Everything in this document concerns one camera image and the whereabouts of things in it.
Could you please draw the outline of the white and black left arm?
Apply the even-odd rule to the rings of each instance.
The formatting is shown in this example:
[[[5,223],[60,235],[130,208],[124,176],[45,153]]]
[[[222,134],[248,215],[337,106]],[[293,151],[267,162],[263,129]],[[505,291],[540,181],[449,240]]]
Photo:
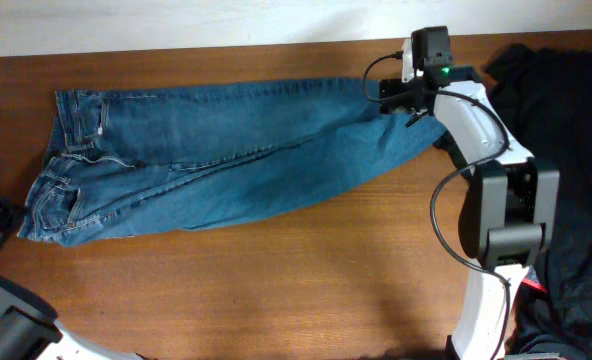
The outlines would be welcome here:
[[[27,209],[0,196],[0,250],[21,225]],[[0,275],[0,360],[144,360],[118,352],[66,329],[53,306]]]

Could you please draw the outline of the blue denim jeans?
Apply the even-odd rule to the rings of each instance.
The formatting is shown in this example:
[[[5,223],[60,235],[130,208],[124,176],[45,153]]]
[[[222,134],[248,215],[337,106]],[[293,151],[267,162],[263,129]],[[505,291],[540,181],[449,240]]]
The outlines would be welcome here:
[[[383,114],[374,81],[314,78],[56,93],[19,236],[78,246],[255,222],[325,201],[420,155],[433,118]]]

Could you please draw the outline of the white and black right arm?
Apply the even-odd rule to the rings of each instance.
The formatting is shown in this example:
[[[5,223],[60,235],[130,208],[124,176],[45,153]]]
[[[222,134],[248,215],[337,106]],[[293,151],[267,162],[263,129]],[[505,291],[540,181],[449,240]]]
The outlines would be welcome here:
[[[414,121],[434,116],[464,160],[444,180],[471,176],[458,221],[463,252],[447,251],[467,267],[468,279],[444,356],[504,359],[519,287],[552,241],[559,171],[510,133],[476,70],[455,65],[446,27],[414,31],[393,56],[402,62],[401,77],[381,81],[381,111],[405,110]]]

